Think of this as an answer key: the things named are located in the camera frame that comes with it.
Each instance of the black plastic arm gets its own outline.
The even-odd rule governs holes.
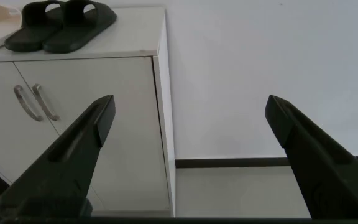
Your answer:
[[[86,195],[115,113],[112,95],[93,102],[0,196],[6,215],[89,214],[91,205]]]
[[[358,218],[358,160],[284,99],[270,95],[265,116],[311,217]]]

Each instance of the cabinet top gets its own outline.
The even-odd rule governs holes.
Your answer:
[[[17,53],[0,47],[0,62],[158,55],[165,25],[164,8],[130,7],[113,10],[117,14],[117,21],[75,52],[50,54],[40,50]]]

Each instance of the cabinet door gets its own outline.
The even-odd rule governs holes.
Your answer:
[[[113,94],[116,117],[91,185],[107,210],[168,210],[167,178],[149,57],[15,62],[38,83],[59,133],[95,99]]]
[[[22,87],[19,94],[29,110],[42,121],[25,112],[14,93],[16,85]],[[14,64],[0,63],[0,177],[14,182],[57,137]]]

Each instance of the cabinet handle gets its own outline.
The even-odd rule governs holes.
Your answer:
[[[22,93],[21,91],[23,90],[23,87],[20,85],[16,85],[13,88],[13,91],[15,92],[15,95],[17,97],[17,100],[19,100],[20,105],[23,107],[24,111],[34,120],[36,121],[42,121],[42,117],[41,116],[37,116],[35,115],[29,108],[29,106],[27,106],[27,103],[25,103]]]
[[[50,118],[52,121],[59,120],[59,116],[58,115],[53,115],[50,112],[50,110],[48,109],[47,105],[45,104],[44,100],[42,99],[42,96],[41,96],[40,91],[39,91],[40,89],[41,89],[41,85],[39,85],[39,84],[34,84],[34,86],[32,87],[32,91],[34,92],[35,98],[37,99],[37,101],[40,104],[41,108],[43,109],[45,114],[48,116],[48,118]]]

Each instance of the slipper strap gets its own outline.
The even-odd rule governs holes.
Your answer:
[[[114,15],[110,7],[105,4],[90,0],[71,0],[66,3],[63,24],[65,26],[82,24],[85,19],[88,19],[89,22],[89,18],[86,18],[84,15],[84,8],[88,5],[94,6],[96,10],[96,19],[92,21],[95,25],[104,22],[106,16],[108,16],[107,19],[110,19]]]
[[[49,21],[49,18],[45,10],[51,4],[59,4],[62,11],[64,10],[65,3],[57,0],[33,2],[25,5],[23,8],[24,26],[37,26],[46,24]]]

